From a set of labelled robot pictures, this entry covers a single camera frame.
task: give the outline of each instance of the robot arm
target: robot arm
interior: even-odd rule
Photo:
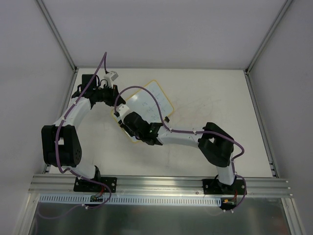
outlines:
[[[84,74],[82,77],[81,90],[84,89],[86,84],[90,81],[92,74]],[[99,169],[84,161],[82,158],[82,148],[80,146],[77,132],[81,121],[85,115],[93,108],[97,102],[105,102],[109,106],[113,106],[116,97],[118,96],[118,89],[116,85],[113,85],[113,81],[118,77],[116,72],[109,72],[105,75],[104,79],[107,80],[107,84],[104,87],[100,87],[96,84],[96,80],[88,87],[87,91],[84,93],[83,97],[76,102],[81,91],[76,91],[72,95],[69,107],[72,104],[76,104],[67,116],[65,122],[61,127],[59,134],[59,158],[62,168],[72,169],[77,174],[84,176],[88,179],[95,179],[100,177]],[[120,97],[118,99],[118,104],[125,104],[125,101]],[[51,164],[57,167],[56,153],[55,153],[55,138],[58,127],[65,113],[69,108],[62,114],[52,125],[46,125],[42,128],[42,143],[43,143],[43,153],[44,161],[46,164]]]
[[[146,122],[139,114],[132,112],[125,104],[118,107],[118,114],[116,115],[120,116],[121,120],[119,124],[130,136],[135,136],[136,139],[149,145],[181,144],[200,149],[207,160],[216,166],[219,182],[227,186],[234,183],[235,175],[230,163],[230,158],[234,150],[233,143],[210,134],[191,134],[184,133],[183,131],[179,133],[171,132],[162,123]],[[205,127],[198,130],[201,129],[217,132],[233,139],[212,122],[208,122]]]
[[[83,75],[81,90],[90,81],[91,77],[92,74]],[[62,168],[73,169],[81,176],[98,181],[97,178],[100,177],[99,169],[83,160],[82,149],[76,130],[84,116],[92,109],[95,103],[105,102],[109,106],[114,105],[118,97],[117,86],[113,85],[113,81],[116,78],[116,72],[106,74],[105,79],[108,82],[103,88],[99,87],[96,81],[94,81],[77,103],[77,97],[81,92],[78,90],[72,95],[69,107],[71,104],[76,105],[67,116],[59,134],[59,159]],[[121,121],[119,124],[129,135],[136,136],[138,140],[149,145],[182,144],[198,148],[207,160],[217,167],[219,174],[218,180],[222,185],[227,187],[234,183],[235,175],[230,164],[233,143],[210,134],[171,132],[162,123],[146,122],[139,114],[132,112],[125,103],[125,100],[119,97],[117,101],[117,105],[119,106],[118,114],[116,115],[120,116]],[[49,165],[57,166],[55,138],[56,131],[63,117],[64,114],[53,125],[47,125],[42,128],[44,160]],[[205,131],[214,131],[232,139],[231,136],[214,123],[208,122],[202,129]]]

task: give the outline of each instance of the small whiteboard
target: small whiteboard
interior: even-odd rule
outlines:
[[[162,90],[161,86],[157,81],[152,80],[147,85],[144,86],[148,91],[150,91],[156,98],[162,112],[163,118],[169,117],[174,112],[174,107],[170,100],[167,98],[166,94]],[[157,110],[157,105],[152,97],[144,90],[139,90],[131,97],[126,99],[126,105],[134,112],[138,113],[142,119],[151,122],[161,122],[160,116]],[[111,112],[112,117],[118,123],[121,118],[114,115],[114,109]],[[135,136],[131,137],[132,142],[136,143]]]

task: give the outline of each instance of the white connector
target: white connector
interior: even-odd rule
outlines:
[[[109,87],[113,87],[113,81],[118,78],[118,74],[115,71],[111,71],[104,75],[103,78],[108,81]]]
[[[124,123],[124,118],[131,113],[131,110],[130,108],[125,105],[125,104],[121,104],[119,107],[118,107],[118,113],[119,113],[119,116],[121,117],[121,120],[122,122]]]

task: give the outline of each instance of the yellow border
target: yellow border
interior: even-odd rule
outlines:
[[[146,88],[150,83],[152,83],[152,82],[156,82],[157,83],[157,85],[160,87],[160,89],[161,89],[161,91],[163,92],[163,94],[164,94],[164,96],[167,98],[167,100],[168,100],[168,102],[170,103],[170,105],[172,106],[172,108],[173,108],[173,111],[168,115],[168,117],[170,116],[170,115],[172,115],[173,114],[173,112],[175,111],[175,108],[174,108],[174,106],[173,106],[173,104],[172,104],[172,102],[170,101],[170,99],[167,97],[167,95],[166,95],[166,93],[164,92],[164,90],[162,89],[162,87],[160,86],[160,84],[156,81],[156,80],[151,80],[150,82],[148,82],[146,85],[144,85],[144,88]],[[131,97],[133,97],[135,94],[137,94],[139,91],[141,91],[141,89],[138,89],[138,91],[136,91],[134,94],[132,94],[131,96],[129,96],[125,101],[127,101],[127,100],[129,100]],[[112,111],[111,111],[111,116],[112,116],[112,118],[114,119],[114,121],[118,124],[118,121],[114,118],[114,108],[112,109]],[[125,133],[125,135],[128,137],[128,138],[130,138],[131,139],[131,137],[129,136],[129,135],[127,135],[127,133],[123,130],[123,132]]]

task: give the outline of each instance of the white wall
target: white wall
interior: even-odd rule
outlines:
[[[307,233],[312,234],[313,1],[296,0],[251,79],[281,177],[290,179]]]
[[[0,32],[0,233],[9,235],[42,171],[41,128],[56,119],[71,69],[35,1],[2,1]]]
[[[45,0],[78,66],[246,68],[285,0]]]

